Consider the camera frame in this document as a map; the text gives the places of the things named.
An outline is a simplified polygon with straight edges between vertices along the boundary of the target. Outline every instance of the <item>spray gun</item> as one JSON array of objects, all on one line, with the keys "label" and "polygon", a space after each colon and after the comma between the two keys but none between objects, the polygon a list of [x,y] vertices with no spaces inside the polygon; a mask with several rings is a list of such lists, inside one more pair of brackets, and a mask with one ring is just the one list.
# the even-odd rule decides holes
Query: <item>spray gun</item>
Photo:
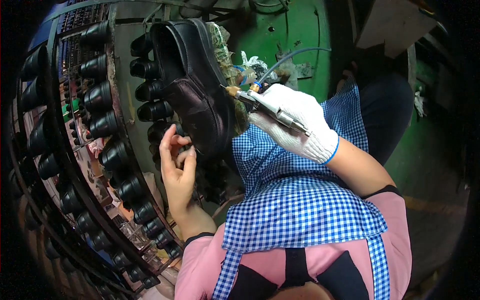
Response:
[{"label": "spray gun", "polygon": [[234,97],[235,99],[248,103],[252,105],[256,110],[268,114],[270,117],[275,119],[277,122],[292,128],[298,132],[310,136],[310,131],[305,125],[300,123],[296,118],[284,112],[279,106],[272,105],[263,100],[263,96],[258,94],[253,90],[248,90],[248,92],[242,91],[237,86],[223,86],[221,85],[227,93]]}]

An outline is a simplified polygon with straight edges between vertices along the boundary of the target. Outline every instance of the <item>black sleeve cuff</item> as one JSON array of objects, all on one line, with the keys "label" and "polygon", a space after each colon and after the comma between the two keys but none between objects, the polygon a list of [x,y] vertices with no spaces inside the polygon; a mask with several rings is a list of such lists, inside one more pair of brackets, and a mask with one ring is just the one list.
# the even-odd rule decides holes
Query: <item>black sleeve cuff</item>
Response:
[{"label": "black sleeve cuff", "polygon": [[374,192],[373,194],[370,194],[370,195],[367,195],[365,197],[362,197],[363,200],[367,199],[367,198],[370,198],[376,194],[380,194],[380,193],[383,193],[383,192],[394,192],[395,194],[399,195],[400,197],[402,197],[402,194],[400,194],[400,191],[394,187],[393,185],[389,184],[387,185],[386,187],[384,187],[383,189],[379,190],[379,191],[376,191]]},{"label": "black sleeve cuff", "polygon": [[214,236],[215,233],[211,233],[211,232],[202,232],[200,234],[197,234],[196,236],[194,237],[189,237],[186,241],[185,241],[185,244],[183,245],[183,248],[185,249],[188,244],[190,244],[192,241],[198,239],[198,238],[201,238],[201,237],[212,237]]}]

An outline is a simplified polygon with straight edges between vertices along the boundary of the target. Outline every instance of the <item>green plastic wrap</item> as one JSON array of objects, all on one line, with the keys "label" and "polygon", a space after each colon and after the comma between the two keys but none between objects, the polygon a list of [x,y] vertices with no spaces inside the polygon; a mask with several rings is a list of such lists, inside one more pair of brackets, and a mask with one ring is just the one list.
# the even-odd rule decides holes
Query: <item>green plastic wrap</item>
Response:
[{"label": "green plastic wrap", "polygon": [[[212,43],[214,46],[215,58],[223,75],[227,79],[228,85],[235,86],[239,71],[233,67],[231,55],[232,52],[228,50],[227,40],[230,37],[230,33],[225,28],[218,26],[213,22],[207,23],[208,31],[212,37]],[[237,118],[237,124],[235,124],[235,136],[239,136],[244,133],[248,128],[248,117],[245,106],[242,102],[234,99],[235,104],[235,116]]]}]

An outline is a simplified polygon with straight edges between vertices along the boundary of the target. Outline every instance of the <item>worker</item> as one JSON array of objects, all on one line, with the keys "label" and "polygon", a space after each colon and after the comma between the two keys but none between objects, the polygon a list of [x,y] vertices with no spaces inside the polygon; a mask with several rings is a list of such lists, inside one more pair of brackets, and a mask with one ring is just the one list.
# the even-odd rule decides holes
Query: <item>worker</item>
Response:
[{"label": "worker", "polygon": [[194,146],[167,130],[162,177],[185,239],[175,299],[402,299],[412,265],[405,203],[383,165],[411,118],[413,93],[391,74],[329,100],[280,84],[263,93],[310,131],[260,112],[233,139],[245,186],[219,228],[191,201]]}]

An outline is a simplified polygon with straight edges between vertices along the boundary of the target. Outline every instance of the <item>pink sleeve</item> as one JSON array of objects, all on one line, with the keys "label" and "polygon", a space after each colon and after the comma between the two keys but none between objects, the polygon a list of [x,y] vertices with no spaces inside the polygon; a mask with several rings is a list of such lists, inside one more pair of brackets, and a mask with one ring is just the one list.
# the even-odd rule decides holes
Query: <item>pink sleeve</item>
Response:
[{"label": "pink sleeve", "polygon": [[412,251],[408,235],[405,201],[394,192],[383,192],[367,199],[375,204],[387,222],[382,234],[390,273],[391,299],[402,299],[410,282]]},{"label": "pink sleeve", "polygon": [[194,272],[202,256],[204,256],[213,237],[206,236],[191,241],[183,252],[182,265],[175,285],[175,300],[201,299],[204,288],[195,280],[198,276]]}]

